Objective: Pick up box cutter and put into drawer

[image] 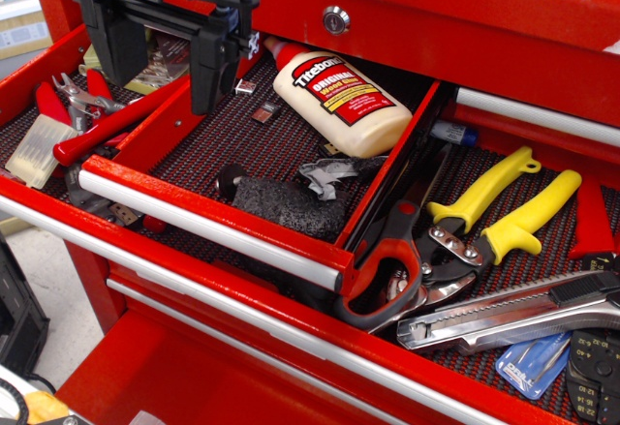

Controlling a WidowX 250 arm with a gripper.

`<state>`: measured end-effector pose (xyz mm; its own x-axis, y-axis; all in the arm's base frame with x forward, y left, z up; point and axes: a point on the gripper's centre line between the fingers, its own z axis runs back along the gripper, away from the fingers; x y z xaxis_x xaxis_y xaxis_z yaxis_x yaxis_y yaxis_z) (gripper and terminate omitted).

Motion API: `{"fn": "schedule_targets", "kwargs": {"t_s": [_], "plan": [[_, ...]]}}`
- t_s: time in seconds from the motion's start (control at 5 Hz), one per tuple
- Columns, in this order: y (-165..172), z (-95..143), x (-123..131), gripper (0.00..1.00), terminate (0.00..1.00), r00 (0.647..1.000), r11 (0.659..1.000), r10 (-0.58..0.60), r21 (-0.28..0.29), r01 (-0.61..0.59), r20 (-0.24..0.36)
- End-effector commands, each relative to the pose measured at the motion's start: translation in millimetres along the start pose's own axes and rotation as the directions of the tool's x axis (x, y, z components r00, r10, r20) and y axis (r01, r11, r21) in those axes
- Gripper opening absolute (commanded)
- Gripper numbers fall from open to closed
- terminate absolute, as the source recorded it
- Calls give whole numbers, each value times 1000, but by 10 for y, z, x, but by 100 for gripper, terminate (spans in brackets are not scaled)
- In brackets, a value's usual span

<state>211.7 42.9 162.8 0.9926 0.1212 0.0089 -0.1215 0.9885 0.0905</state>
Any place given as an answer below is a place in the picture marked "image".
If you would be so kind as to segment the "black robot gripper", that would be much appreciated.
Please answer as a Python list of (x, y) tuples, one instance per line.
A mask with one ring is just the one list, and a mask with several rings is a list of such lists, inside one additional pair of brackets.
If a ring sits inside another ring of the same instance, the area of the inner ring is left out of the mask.
[(238, 56), (258, 52), (259, 35), (252, 13), (260, 0), (78, 0), (90, 40), (103, 72), (124, 86), (147, 65), (146, 26), (191, 39), (191, 107), (196, 115), (212, 113), (232, 91)]

